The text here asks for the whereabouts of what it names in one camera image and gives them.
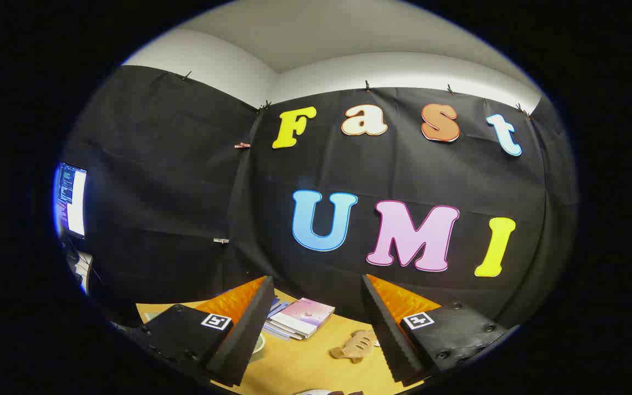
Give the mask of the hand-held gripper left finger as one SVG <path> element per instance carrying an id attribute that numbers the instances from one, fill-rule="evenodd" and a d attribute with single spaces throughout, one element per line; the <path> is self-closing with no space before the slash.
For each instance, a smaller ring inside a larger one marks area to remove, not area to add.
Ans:
<path id="1" fill-rule="evenodd" d="M 262 276 L 198 307 L 176 303 L 128 333 L 138 347 L 198 381 L 240 385 L 274 300 Z"/>

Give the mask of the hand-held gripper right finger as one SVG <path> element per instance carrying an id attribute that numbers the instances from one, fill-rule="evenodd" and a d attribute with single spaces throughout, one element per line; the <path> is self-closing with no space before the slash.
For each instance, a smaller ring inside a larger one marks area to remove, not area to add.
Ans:
<path id="1" fill-rule="evenodd" d="M 439 304 L 362 275 L 361 298 L 393 379 L 402 385 L 464 370 L 517 332 L 467 303 Z"/>

